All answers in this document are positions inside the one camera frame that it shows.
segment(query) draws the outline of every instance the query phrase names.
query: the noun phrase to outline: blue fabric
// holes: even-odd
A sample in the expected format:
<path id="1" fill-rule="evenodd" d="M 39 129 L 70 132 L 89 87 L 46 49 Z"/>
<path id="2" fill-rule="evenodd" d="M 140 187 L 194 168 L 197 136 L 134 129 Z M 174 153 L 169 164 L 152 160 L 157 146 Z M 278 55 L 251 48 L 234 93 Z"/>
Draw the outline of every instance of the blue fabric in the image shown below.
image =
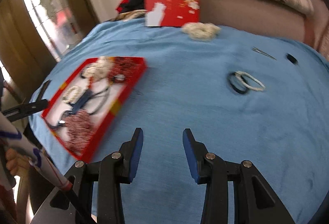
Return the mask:
<path id="1" fill-rule="evenodd" d="M 316 51 L 230 27 L 201 42 L 179 28 L 147 28 L 143 19 L 107 22 L 56 65 L 46 78 L 52 81 L 44 98 L 50 99 L 86 58 L 101 55 L 142 56 L 149 67 L 93 158 L 103 159 L 130 140 L 136 127 L 143 129 L 136 178 L 121 186 L 127 223 L 200 223 L 205 186 L 191 177 L 185 128 L 224 160 L 251 160 L 297 223 L 307 223 L 317 211 L 329 190 L 329 74 Z M 266 90 L 234 93 L 226 76 L 236 70 L 250 73 Z M 65 173 L 75 160 L 39 115 L 30 117 L 32 130 Z"/>

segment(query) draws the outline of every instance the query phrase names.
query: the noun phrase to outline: silver rivet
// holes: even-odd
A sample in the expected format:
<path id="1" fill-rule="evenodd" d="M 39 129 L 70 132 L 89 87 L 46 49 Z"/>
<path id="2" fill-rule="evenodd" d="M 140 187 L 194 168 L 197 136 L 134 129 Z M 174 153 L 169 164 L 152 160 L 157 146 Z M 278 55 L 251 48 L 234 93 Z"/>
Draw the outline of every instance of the silver rivet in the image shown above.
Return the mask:
<path id="1" fill-rule="evenodd" d="M 250 162 L 250 161 L 248 161 L 248 160 L 245 160 L 245 161 L 243 162 L 243 166 L 245 166 L 245 167 L 251 167 L 251 166 L 252 166 L 252 162 Z"/>
<path id="2" fill-rule="evenodd" d="M 83 167 L 84 163 L 83 161 L 76 161 L 75 162 L 75 167 Z"/>
<path id="3" fill-rule="evenodd" d="M 119 159 L 121 157 L 121 153 L 115 152 L 111 156 L 112 156 L 113 159 Z"/>
<path id="4" fill-rule="evenodd" d="M 207 154 L 206 154 L 206 157 L 207 157 L 207 159 L 212 160 L 212 159 L 215 159 L 216 155 L 213 154 L 213 153 L 207 153 Z"/>

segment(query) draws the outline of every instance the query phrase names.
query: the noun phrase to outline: finger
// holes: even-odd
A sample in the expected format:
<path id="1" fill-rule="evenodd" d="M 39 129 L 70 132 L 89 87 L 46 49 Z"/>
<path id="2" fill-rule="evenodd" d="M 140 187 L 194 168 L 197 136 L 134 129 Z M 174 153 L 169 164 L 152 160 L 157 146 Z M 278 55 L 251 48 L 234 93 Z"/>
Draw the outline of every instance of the finger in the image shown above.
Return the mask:
<path id="1" fill-rule="evenodd" d="M 10 161 L 15 158 L 17 158 L 17 152 L 14 149 L 9 148 L 8 151 L 6 152 L 6 160 Z"/>
<path id="2" fill-rule="evenodd" d="M 6 168 L 11 171 L 13 170 L 15 167 L 17 167 L 19 165 L 19 163 L 17 162 L 17 159 L 14 160 L 10 160 L 7 162 L 6 164 Z"/>
<path id="3" fill-rule="evenodd" d="M 19 171 L 19 167 L 16 166 L 14 169 L 12 169 L 12 170 L 10 171 L 10 174 L 11 174 L 12 176 L 16 176 L 18 171 Z"/>

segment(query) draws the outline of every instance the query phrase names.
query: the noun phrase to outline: black cloth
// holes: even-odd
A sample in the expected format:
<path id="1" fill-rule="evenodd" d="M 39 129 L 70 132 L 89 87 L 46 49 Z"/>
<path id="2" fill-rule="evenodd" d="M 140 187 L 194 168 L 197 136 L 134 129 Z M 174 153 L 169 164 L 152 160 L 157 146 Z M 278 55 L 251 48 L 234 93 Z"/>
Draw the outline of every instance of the black cloth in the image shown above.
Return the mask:
<path id="1" fill-rule="evenodd" d="M 129 0 L 128 3 L 120 4 L 122 8 L 120 13 L 127 13 L 134 10 L 144 10 L 144 0 Z"/>

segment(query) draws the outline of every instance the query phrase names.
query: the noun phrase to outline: open red box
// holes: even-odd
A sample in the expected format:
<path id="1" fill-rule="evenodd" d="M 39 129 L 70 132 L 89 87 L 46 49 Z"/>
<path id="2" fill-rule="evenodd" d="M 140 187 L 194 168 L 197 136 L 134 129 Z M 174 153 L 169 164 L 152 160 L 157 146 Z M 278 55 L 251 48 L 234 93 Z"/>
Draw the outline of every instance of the open red box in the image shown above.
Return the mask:
<path id="1" fill-rule="evenodd" d="M 133 62 L 137 64 L 135 70 L 133 71 L 132 77 L 130 80 L 124 83 L 124 86 L 121 88 L 120 92 L 117 94 L 116 99 L 114 99 L 110 107 L 108 109 L 107 114 L 103 118 L 103 120 L 100 122 L 98 127 L 94 129 L 93 135 L 88 143 L 88 145 L 81 151 L 80 154 L 76 152 L 72 152 L 69 149 L 65 147 L 65 142 L 62 140 L 62 138 L 56 133 L 55 130 L 50 131 L 55 136 L 55 138 L 60 142 L 60 144 L 63 145 L 63 147 L 76 159 L 82 160 L 86 163 L 89 163 L 93 153 L 95 152 L 96 148 L 98 147 L 101 139 L 103 138 L 104 133 L 108 129 L 109 125 L 114 120 L 115 116 L 119 112 L 122 104 L 124 101 L 129 97 L 133 87 L 137 84 L 138 80 L 142 77 L 143 73 L 146 70 L 146 61 L 142 57 L 123 57 L 123 58 L 130 58 L 133 59 Z M 61 87 L 58 89 L 58 91 L 55 93 L 55 95 L 52 97 L 52 99 L 49 101 L 48 108 L 45 109 L 41 117 L 46 122 L 46 117 L 51 111 L 54 104 L 58 101 L 58 99 L 62 96 L 62 93 L 65 91 L 65 89 L 70 85 L 72 80 L 74 80 L 77 75 L 81 72 L 81 70 L 88 64 L 91 64 L 93 62 L 96 62 L 98 58 L 90 58 L 86 59 L 69 77 L 68 79 L 61 85 Z"/>

